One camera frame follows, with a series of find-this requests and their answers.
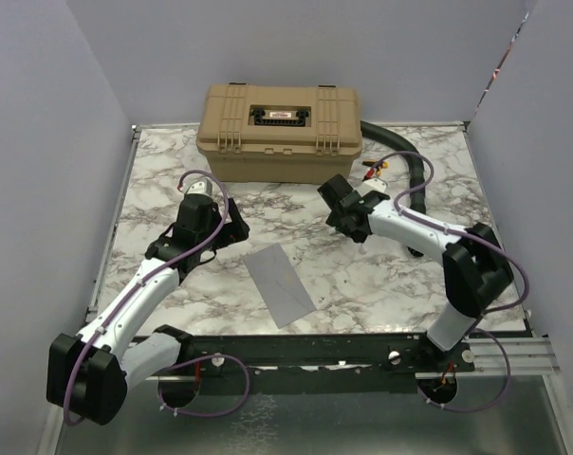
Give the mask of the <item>grey envelope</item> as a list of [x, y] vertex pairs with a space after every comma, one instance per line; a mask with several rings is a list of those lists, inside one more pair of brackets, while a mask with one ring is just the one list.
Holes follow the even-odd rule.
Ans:
[[279, 244], [245, 257], [245, 265], [279, 329], [316, 310], [316, 305]]

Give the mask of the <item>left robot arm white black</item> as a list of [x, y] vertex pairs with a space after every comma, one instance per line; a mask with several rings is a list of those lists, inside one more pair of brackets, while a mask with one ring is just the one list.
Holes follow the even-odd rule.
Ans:
[[194, 337], [169, 325], [137, 345], [131, 342], [156, 307], [203, 262], [204, 252], [242, 242], [249, 227], [225, 197], [220, 210], [207, 194], [187, 194], [170, 228], [152, 242], [136, 275], [119, 296], [77, 335], [59, 334], [49, 347], [46, 399], [70, 427], [108, 424], [126, 395], [154, 373], [179, 374], [225, 354], [199, 352]]

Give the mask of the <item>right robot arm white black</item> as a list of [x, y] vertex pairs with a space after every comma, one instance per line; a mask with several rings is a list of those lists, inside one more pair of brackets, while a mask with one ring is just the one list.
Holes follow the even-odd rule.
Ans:
[[491, 227], [465, 228], [398, 207], [371, 185], [355, 190], [340, 174], [318, 188], [328, 205], [326, 223], [362, 244], [371, 235], [397, 241], [443, 267], [447, 303], [418, 348], [420, 363], [439, 371], [453, 359], [453, 348], [510, 286], [513, 273]]

